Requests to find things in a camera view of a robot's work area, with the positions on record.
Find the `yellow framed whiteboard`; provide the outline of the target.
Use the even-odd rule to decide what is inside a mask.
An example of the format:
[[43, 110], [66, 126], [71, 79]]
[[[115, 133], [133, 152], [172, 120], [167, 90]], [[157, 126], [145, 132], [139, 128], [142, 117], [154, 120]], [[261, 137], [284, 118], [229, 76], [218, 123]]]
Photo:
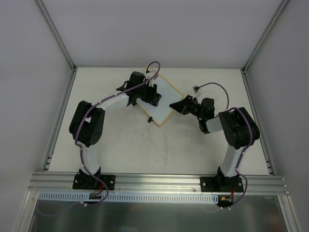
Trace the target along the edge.
[[169, 105], [183, 100], [183, 94], [161, 74], [158, 74], [154, 84], [157, 85], [157, 93], [161, 95], [157, 106], [146, 103], [141, 99], [137, 99], [137, 105], [152, 118], [155, 124], [161, 126], [173, 112]]

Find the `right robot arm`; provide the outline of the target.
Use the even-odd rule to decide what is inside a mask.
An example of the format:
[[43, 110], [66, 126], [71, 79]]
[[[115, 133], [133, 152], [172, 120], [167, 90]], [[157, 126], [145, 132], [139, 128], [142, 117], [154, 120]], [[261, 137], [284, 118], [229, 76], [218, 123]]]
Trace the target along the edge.
[[201, 177], [202, 192], [244, 192], [245, 185], [239, 173], [244, 153], [260, 138], [260, 130], [244, 107], [214, 111], [214, 99], [204, 98], [199, 103], [188, 95], [183, 100], [169, 105], [182, 115], [197, 117], [201, 132], [204, 134], [223, 131], [228, 143], [225, 158], [214, 177]]

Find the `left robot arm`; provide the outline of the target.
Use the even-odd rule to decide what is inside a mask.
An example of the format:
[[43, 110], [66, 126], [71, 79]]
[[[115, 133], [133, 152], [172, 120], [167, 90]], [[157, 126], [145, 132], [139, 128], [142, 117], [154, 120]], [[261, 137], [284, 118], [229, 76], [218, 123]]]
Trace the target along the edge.
[[97, 152], [105, 114], [118, 108], [136, 105], [137, 100], [158, 106], [162, 96], [157, 92], [157, 84], [154, 83], [157, 77], [156, 72], [133, 72], [111, 96], [94, 104], [79, 102], [69, 126], [81, 159], [81, 167], [74, 177], [73, 189], [107, 189], [108, 186], [101, 177]]

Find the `whiteboard metal stand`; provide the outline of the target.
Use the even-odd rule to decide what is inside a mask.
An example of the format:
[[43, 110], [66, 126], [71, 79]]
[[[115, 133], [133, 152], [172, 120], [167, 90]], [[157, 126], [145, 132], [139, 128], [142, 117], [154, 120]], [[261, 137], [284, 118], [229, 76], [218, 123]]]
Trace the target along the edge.
[[148, 123], [153, 122], [154, 118], [152, 116], [152, 112], [154, 110], [154, 106], [152, 106], [151, 104], [148, 103], [143, 103], [141, 102], [136, 102], [136, 103], [132, 103], [133, 106], [138, 105], [148, 116]]

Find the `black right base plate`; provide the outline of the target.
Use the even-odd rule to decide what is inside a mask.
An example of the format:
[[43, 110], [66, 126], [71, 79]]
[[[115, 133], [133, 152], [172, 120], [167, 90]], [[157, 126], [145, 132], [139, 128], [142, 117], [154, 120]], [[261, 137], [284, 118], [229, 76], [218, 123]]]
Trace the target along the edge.
[[217, 176], [201, 177], [200, 187], [202, 192], [236, 192], [242, 193], [244, 191], [242, 179], [237, 175], [236, 177], [228, 177], [222, 180]]

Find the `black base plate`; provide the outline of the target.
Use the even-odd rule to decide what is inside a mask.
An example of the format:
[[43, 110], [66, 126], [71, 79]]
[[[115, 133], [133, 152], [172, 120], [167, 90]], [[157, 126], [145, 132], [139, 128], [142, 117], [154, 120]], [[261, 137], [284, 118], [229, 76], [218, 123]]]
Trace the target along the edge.
[[[98, 178], [105, 183], [108, 190], [114, 190], [115, 186], [115, 175], [106, 175], [106, 174], [100, 174]], [[99, 190], [99, 188], [102, 187], [103, 190], [106, 188], [102, 185], [101, 182], [93, 178], [92, 176], [89, 176], [87, 174], [81, 174], [77, 173], [74, 176], [74, 181], [72, 184], [73, 189], [77, 190]]]
[[236, 177], [228, 177], [222, 180], [217, 176], [201, 177], [200, 187], [202, 192], [236, 192], [242, 193], [244, 191], [242, 179], [237, 175]]

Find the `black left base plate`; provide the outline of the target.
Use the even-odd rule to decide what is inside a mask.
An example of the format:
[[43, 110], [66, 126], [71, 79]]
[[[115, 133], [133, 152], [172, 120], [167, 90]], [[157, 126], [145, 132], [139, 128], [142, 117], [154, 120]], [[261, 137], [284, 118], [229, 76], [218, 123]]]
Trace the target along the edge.
[[[105, 183], [108, 190], [114, 190], [115, 186], [115, 175], [106, 175], [106, 174], [100, 174], [98, 178]], [[99, 190], [99, 188], [102, 187], [103, 190], [106, 188], [102, 185], [101, 182], [93, 178], [92, 176], [89, 176], [87, 174], [81, 174], [77, 173], [74, 176], [74, 181], [72, 184], [73, 189], [77, 190]]]

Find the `left aluminium frame post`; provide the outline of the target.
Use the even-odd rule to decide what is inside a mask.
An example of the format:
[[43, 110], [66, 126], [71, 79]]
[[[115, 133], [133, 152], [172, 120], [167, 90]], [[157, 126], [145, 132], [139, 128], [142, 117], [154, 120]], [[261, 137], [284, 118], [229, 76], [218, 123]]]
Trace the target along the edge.
[[76, 70], [76, 65], [74, 64], [43, 0], [34, 0], [34, 2], [36, 3], [40, 13], [42, 14], [44, 20], [46, 21], [47, 25], [48, 25], [48, 28], [50, 29], [54, 39], [56, 40], [56, 43], [58, 45], [58, 47], [60, 48], [61, 50], [61, 53], [63, 54], [67, 64], [69, 65], [70, 69], [72, 71], [75, 71]]

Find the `aluminium frame post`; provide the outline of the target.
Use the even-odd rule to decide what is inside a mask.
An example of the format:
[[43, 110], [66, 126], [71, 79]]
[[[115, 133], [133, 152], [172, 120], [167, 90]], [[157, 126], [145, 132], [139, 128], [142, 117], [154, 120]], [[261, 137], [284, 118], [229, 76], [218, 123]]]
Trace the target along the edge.
[[287, 5], [290, 3], [290, 0], [281, 0], [278, 7], [276, 8], [273, 16], [271, 17], [270, 21], [268, 22], [266, 28], [264, 29], [262, 35], [260, 36], [258, 42], [256, 43], [253, 51], [251, 52], [248, 60], [246, 61], [244, 67], [242, 68], [242, 72], [246, 73], [257, 57], [259, 51], [262, 49], [262, 46], [266, 42], [268, 36], [272, 32], [273, 28], [275, 27], [277, 21], [280, 19], [281, 15], [283, 14], [283, 11], [287, 7]]
[[40, 13], [42, 14], [44, 20], [46, 21], [47, 25], [48, 25], [48, 28], [50, 29], [54, 39], [56, 40], [56, 43], [58, 45], [58, 47], [60, 48], [61, 50], [61, 53], [63, 54], [67, 64], [69, 65], [70, 69], [72, 71], [75, 71], [76, 70], [76, 65], [74, 64], [43, 0], [34, 0], [34, 2], [36, 3]]

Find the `right aluminium frame post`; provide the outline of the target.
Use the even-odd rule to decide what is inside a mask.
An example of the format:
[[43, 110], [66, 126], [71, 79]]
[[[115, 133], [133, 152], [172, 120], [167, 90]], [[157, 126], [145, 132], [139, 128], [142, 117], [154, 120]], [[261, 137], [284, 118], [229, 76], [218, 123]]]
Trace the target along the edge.
[[242, 68], [242, 72], [246, 73], [257, 57], [259, 51], [262, 49], [262, 46], [266, 42], [268, 36], [272, 32], [273, 28], [275, 27], [277, 21], [280, 19], [281, 15], [283, 14], [283, 11], [287, 7], [287, 5], [290, 3], [290, 0], [281, 0], [278, 7], [276, 8], [273, 16], [271, 17], [270, 21], [268, 22], [266, 28], [264, 29], [262, 35], [260, 36], [258, 42], [256, 43], [253, 51], [251, 52], [248, 60], [246, 61], [244, 67]]

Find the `aluminium front rail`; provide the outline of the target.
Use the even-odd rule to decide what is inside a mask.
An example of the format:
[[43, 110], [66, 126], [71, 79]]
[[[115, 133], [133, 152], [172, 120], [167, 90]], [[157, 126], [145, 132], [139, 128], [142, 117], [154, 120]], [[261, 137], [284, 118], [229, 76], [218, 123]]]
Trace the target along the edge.
[[[73, 172], [34, 172], [28, 190], [72, 191]], [[206, 187], [200, 175], [185, 174], [115, 174], [115, 192], [198, 194]], [[289, 195], [289, 187], [281, 176], [249, 175], [248, 195]]]

